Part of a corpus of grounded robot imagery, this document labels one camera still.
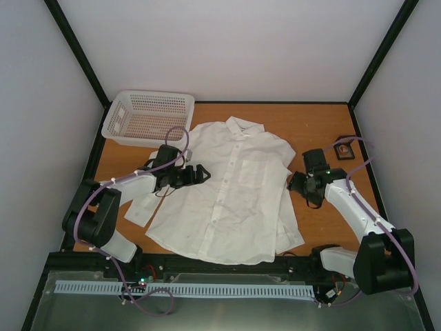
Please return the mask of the white button-up shirt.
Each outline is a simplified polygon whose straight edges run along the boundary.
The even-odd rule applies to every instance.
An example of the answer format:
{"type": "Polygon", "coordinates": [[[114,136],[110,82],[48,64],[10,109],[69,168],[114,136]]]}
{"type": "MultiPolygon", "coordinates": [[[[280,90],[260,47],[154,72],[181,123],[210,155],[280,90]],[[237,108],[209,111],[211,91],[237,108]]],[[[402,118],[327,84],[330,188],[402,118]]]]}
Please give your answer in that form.
{"type": "Polygon", "coordinates": [[[230,117],[197,125],[189,149],[211,178],[138,197],[128,221],[166,250],[225,265],[272,262],[304,243],[287,189],[296,155],[287,141],[230,117]]]}

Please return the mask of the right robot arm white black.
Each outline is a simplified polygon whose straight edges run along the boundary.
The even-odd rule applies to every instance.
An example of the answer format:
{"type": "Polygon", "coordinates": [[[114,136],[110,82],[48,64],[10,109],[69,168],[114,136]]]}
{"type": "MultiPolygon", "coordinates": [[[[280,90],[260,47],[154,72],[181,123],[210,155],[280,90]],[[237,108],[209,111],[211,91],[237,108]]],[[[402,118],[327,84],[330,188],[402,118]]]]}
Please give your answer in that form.
{"type": "Polygon", "coordinates": [[[414,266],[414,238],[407,229],[397,229],[378,214],[356,189],[350,174],[331,168],[322,149],[302,154],[304,172],[295,172],[288,188],[300,194],[310,208],[330,203],[355,234],[358,251],[339,245],[315,248],[319,268],[353,279],[361,292],[375,294],[409,288],[418,291],[414,266]]]}

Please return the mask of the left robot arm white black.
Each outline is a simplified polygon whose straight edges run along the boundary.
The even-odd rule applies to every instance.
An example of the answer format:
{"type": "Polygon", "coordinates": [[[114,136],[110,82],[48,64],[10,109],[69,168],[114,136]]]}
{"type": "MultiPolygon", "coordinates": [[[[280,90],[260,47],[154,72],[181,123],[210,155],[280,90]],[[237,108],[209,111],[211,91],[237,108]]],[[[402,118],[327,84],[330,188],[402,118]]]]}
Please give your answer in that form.
{"type": "Polygon", "coordinates": [[[62,228],[76,242],[119,260],[119,269],[127,277],[142,273],[142,249],[116,230],[119,208],[145,194],[164,187],[175,190],[198,185],[211,174],[201,165],[186,165],[189,152],[161,145],[144,166],[117,179],[98,182],[87,179],[77,189],[66,212],[62,228]]]}

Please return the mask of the black open brooch box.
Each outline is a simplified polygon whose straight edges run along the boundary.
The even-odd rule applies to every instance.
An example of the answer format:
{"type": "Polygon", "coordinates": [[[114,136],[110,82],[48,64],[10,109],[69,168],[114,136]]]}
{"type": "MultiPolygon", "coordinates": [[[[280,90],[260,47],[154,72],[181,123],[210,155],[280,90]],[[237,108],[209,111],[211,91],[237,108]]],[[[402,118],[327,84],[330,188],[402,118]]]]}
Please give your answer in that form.
{"type": "Polygon", "coordinates": [[[356,158],[353,148],[351,147],[353,141],[354,139],[349,135],[342,135],[336,139],[336,144],[333,146],[333,149],[337,160],[353,160],[356,158]]]}

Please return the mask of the white perforated plastic basket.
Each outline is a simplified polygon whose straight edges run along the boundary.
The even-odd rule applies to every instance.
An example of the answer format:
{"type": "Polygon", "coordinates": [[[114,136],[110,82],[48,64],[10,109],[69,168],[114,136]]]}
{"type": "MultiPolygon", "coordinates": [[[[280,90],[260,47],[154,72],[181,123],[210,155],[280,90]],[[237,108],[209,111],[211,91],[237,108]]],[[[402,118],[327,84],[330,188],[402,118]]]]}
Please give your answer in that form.
{"type": "Polygon", "coordinates": [[[108,110],[101,135],[122,146],[157,148],[185,143],[195,99],[189,94],[123,90],[108,110]]]}

